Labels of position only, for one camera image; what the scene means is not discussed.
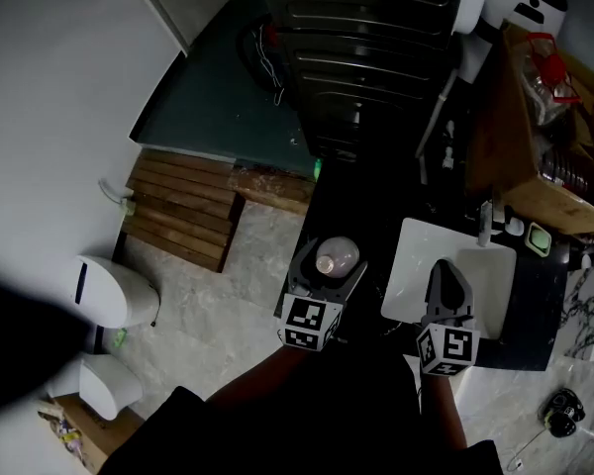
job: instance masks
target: wooden pallet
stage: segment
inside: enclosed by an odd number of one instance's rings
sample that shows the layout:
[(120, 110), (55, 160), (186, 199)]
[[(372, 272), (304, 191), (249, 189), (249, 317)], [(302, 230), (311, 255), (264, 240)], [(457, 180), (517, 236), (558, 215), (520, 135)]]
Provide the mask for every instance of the wooden pallet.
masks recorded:
[(128, 181), (137, 208), (123, 231), (221, 272), (245, 202), (229, 185), (232, 169), (225, 162), (144, 149)]

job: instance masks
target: wooden board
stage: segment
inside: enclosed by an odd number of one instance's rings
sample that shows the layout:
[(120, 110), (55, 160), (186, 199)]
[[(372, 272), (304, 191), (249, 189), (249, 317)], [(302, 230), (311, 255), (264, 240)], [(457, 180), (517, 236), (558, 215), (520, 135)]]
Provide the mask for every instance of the wooden board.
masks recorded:
[(229, 176), (233, 165), (218, 160), (208, 160), (180, 153), (169, 153), (166, 151), (157, 151), (155, 149), (144, 149), (141, 152), (141, 158), (153, 160), (155, 162), (170, 163), (172, 165), (181, 165), (189, 169), (204, 170), (223, 176)]
[(123, 223), (122, 231), (129, 234), (130, 236), (140, 239), (143, 242), (146, 242), (147, 244), (151, 244), (156, 248), (166, 251), (167, 253), (176, 255), (183, 260), (187, 260), (193, 264), (205, 267), (210, 271), (220, 272), (222, 269), (222, 262), (220, 260), (208, 257), (207, 255), (203, 255), (202, 253), (198, 253), (196, 251), (190, 250), (189, 248), (181, 246), (180, 244), (156, 236), (152, 233), (149, 233), (148, 231), (138, 228), (133, 224), (128, 224), (127, 222)]
[(128, 188), (224, 220), (228, 220), (231, 214), (231, 206), (227, 204), (210, 201), (209, 199), (203, 199), (202, 197), (179, 192), (152, 183), (130, 179)]
[(594, 206), (552, 182), (535, 177), (502, 200), (522, 217), (564, 234), (594, 233)]
[(180, 233), (194, 236), (195, 238), (216, 244), (217, 246), (224, 247), (229, 241), (229, 236), (226, 234), (191, 224), (185, 220), (172, 217), (171, 215), (167, 215), (166, 213), (150, 208), (144, 204), (137, 205), (137, 208), (135, 209), (135, 217), (150, 220), (156, 224), (161, 224), (162, 226), (169, 227)]
[(138, 227), (139, 229), (148, 231), (149, 233), (152, 233), (155, 236), (159, 236), (161, 238), (168, 239), (172, 242), (180, 244), (181, 246), (189, 248), (192, 251), (202, 253), (203, 255), (215, 258), (216, 260), (220, 260), (222, 258), (222, 254), (224, 251), (224, 248), (222, 246), (217, 246), (216, 244), (203, 241), (198, 237), (190, 236), (175, 229), (162, 226), (152, 220), (148, 220), (138, 215), (127, 217), (126, 222), (132, 224), (135, 227)]
[(186, 179), (187, 181), (195, 181), (203, 185), (215, 186), (216, 188), (229, 189), (229, 176), (188, 169), (187, 167), (171, 165), (170, 163), (154, 162), (145, 158), (139, 158), (136, 168), (157, 172), (158, 174), (164, 174), (165, 176), (174, 178)]
[(315, 182), (271, 167), (234, 167), (230, 187), (245, 199), (298, 215), (306, 215)]
[(236, 199), (236, 193), (229, 190), (216, 188), (210, 185), (203, 185), (202, 183), (196, 183), (195, 181), (187, 181), (186, 179), (165, 176), (164, 174), (158, 174), (148, 170), (135, 168), (130, 177), (146, 183), (151, 183), (152, 185), (164, 186), (171, 190), (192, 194), (197, 197), (221, 202), (227, 205), (232, 205)]
[(135, 201), (137, 201), (139, 206), (152, 208), (162, 214), (175, 217), (196, 226), (210, 229), (223, 235), (228, 236), (234, 230), (234, 225), (229, 220), (205, 215), (204, 213), (190, 210), (189, 208), (185, 208), (178, 204), (161, 201), (160, 199), (156, 199), (151, 195), (146, 195), (141, 192), (135, 192)]

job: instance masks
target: black kitchen counter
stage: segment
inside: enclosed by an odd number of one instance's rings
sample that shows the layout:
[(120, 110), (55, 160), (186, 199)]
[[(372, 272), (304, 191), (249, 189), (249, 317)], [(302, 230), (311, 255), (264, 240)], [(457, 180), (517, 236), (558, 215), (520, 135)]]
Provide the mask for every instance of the black kitchen counter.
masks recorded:
[[(324, 163), (295, 252), (313, 238), (345, 236), (358, 245), (361, 261), (368, 261), (337, 331), (348, 342), (390, 333), (388, 341), (404, 353), (418, 355), (417, 327), (402, 323), (397, 328), (398, 322), (380, 315), (405, 218), (477, 236), (477, 222), (464, 216), (461, 181), (453, 177), (432, 189), (420, 185), (418, 177), (415, 162), (393, 165), (383, 159), (369, 167)], [(517, 264), (502, 334), (480, 341), (477, 366), (532, 371), (547, 367), (565, 291), (569, 245), (553, 237), (550, 255), (541, 258), (524, 246), (523, 239), (506, 234), (492, 238), (516, 250)], [(284, 283), (278, 316), (286, 288)]]

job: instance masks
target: person's arm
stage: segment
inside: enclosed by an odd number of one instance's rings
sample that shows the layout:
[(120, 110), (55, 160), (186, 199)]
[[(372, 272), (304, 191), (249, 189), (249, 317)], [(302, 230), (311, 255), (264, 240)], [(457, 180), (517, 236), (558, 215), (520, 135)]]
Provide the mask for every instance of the person's arm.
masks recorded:
[(465, 449), (466, 436), (448, 378), (423, 375), (422, 384), (423, 423), (434, 445), (449, 451)]
[(207, 403), (220, 409), (231, 409), (252, 403), (276, 391), (312, 352), (282, 346), (233, 382), (217, 391)]

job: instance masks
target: white appliance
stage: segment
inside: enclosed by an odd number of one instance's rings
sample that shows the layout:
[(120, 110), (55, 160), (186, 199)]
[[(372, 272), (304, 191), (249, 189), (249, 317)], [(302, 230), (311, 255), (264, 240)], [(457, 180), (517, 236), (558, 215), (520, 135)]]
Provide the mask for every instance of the white appliance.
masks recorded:
[(151, 322), (158, 310), (158, 294), (143, 276), (105, 258), (75, 258), (67, 289), (77, 312), (108, 329)]
[(473, 83), (504, 20), (531, 32), (557, 36), (567, 12), (567, 0), (485, 0), (475, 30), (462, 36), (459, 77)]
[(459, 0), (452, 31), (459, 34), (470, 34), (477, 24), (483, 5), (484, 0)]
[(48, 381), (47, 392), (52, 398), (78, 392), (101, 418), (111, 421), (143, 397), (143, 386), (112, 355), (82, 353)]

